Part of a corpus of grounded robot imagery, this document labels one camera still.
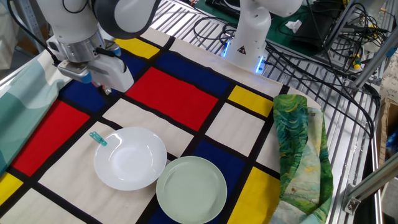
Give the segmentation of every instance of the white bowl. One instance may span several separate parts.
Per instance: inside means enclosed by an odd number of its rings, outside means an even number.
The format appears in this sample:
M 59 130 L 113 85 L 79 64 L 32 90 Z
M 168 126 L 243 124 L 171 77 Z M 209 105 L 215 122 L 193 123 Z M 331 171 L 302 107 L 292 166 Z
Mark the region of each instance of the white bowl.
M 118 190 L 147 187 L 163 172 L 167 151 L 162 140 L 144 128 L 123 128 L 105 138 L 94 156 L 94 168 L 106 185 Z

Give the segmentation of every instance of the mondrian pattern tablecloth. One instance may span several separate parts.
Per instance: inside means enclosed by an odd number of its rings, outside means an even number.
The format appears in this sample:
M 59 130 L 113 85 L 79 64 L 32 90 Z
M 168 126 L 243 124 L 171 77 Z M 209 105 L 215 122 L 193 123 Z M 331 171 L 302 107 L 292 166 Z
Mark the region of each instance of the mondrian pattern tablecloth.
M 131 126 L 156 133 L 170 161 L 198 156 L 220 169 L 228 197 L 210 223 L 268 223 L 279 202 L 273 98 L 302 93 L 152 29 L 117 43 L 135 84 L 107 102 L 91 84 L 61 90 L 0 179 L 0 223 L 175 223 L 156 183 L 123 192 L 95 173 L 89 133 Z

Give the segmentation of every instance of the blue led light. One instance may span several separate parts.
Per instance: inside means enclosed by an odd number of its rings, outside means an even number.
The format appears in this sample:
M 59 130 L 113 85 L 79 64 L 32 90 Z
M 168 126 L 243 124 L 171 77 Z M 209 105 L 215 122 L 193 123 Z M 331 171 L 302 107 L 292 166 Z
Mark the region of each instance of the blue led light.
M 261 63 L 262 63 L 262 59 L 264 58 L 264 56 L 262 56 L 261 58 L 260 58 L 260 61 L 259 61 L 259 63 L 258 63 L 258 65 L 257 65 L 257 68 L 256 68 L 256 73 L 260 73 L 260 66 L 261 66 Z
M 223 52 L 223 57 L 225 57 L 226 51 L 228 50 L 228 47 L 229 47 L 230 43 L 231 43 L 231 41 L 228 41 L 228 43 L 226 44 L 226 48 L 225 48 L 225 50 Z

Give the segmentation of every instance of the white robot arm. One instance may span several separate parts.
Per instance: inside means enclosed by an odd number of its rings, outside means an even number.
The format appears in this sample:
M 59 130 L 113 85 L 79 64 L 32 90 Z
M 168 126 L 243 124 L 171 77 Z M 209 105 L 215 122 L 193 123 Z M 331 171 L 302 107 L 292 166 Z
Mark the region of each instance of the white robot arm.
M 140 36 L 150 26 L 160 0 L 37 0 L 53 37 L 47 43 L 62 62 L 62 74 L 83 83 L 127 91 L 134 80 L 118 57 L 120 48 L 104 40 L 100 25 L 118 39 Z
M 228 42 L 222 56 L 253 73 L 262 73 L 267 58 L 266 37 L 272 12 L 287 17 L 295 13 L 302 0 L 240 0 L 241 15 L 235 37 Z

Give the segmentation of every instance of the plate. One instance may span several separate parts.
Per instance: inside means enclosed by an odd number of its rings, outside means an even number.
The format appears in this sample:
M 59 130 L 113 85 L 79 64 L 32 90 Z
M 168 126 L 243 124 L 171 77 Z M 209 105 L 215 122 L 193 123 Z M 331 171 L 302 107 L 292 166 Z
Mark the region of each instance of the plate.
M 220 170 L 200 157 L 181 157 L 167 165 L 156 184 L 162 210 L 184 224 L 214 219 L 226 201 L 226 182 Z
M 106 185 L 118 190 L 138 190 L 163 172 L 167 151 L 160 137 L 144 128 L 123 128 L 105 138 L 94 156 L 94 168 Z

